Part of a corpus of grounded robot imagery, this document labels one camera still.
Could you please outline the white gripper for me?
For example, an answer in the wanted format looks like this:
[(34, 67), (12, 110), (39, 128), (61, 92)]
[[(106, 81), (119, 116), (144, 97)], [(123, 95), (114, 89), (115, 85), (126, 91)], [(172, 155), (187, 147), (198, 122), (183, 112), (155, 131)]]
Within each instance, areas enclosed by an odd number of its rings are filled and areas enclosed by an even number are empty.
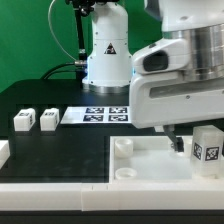
[(174, 151), (183, 152), (183, 138), (172, 125), (224, 118), (224, 78), (184, 82), (178, 72), (135, 74), (129, 106), (136, 128), (164, 126)]

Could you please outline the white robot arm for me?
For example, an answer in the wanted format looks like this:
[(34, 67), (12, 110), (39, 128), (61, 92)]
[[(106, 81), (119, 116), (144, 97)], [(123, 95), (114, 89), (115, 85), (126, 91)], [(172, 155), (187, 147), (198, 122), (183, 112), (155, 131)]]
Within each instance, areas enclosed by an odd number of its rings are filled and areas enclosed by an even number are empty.
[(131, 122), (161, 126), (224, 118), (224, 0), (144, 0), (162, 38), (131, 55), (128, 18), (112, 0), (93, 0), (93, 51), (86, 89), (129, 91)]

